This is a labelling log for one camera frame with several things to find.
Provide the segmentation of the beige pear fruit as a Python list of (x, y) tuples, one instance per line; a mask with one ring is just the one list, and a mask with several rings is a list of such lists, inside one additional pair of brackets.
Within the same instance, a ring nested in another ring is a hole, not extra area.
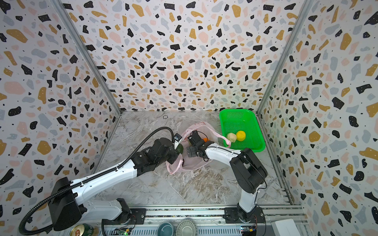
[(231, 142), (235, 143), (237, 141), (237, 135), (234, 133), (228, 133), (226, 138)]

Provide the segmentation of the yellow lemon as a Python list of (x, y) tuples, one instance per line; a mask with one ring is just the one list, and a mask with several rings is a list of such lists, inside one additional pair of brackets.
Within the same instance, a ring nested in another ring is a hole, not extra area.
[(237, 141), (239, 142), (243, 142), (246, 139), (246, 133), (242, 130), (238, 131), (236, 135), (237, 135)]

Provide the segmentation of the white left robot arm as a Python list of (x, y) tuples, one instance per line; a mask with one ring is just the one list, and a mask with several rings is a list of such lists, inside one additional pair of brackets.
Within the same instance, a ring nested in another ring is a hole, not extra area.
[(183, 152), (180, 135), (173, 140), (160, 138), (151, 147), (137, 148), (130, 158), (88, 177), (69, 181), (67, 178), (56, 182), (49, 201), (49, 211), (54, 231), (66, 230), (80, 221), (101, 220), (106, 224), (142, 224), (140, 215), (145, 209), (132, 210), (123, 198), (107, 201), (92, 201), (98, 193), (123, 181), (153, 171), (159, 165), (173, 164)]

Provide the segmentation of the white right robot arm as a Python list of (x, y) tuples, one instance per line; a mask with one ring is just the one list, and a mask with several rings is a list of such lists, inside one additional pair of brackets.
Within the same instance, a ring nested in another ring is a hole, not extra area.
[(230, 166), (237, 183), (241, 187), (241, 198), (236, 208), (226, 208), (224, 219), (227, 223), (249, 223), (257, 220), (258, 191), (266, 183), (267, 171), (255, 153), (249, 149), (233, 150), (221, 147), (213, 141), (203, 140), (198, 131), (188, 137), (189, 157), (201, 157), (204, 161), (214, 160)]

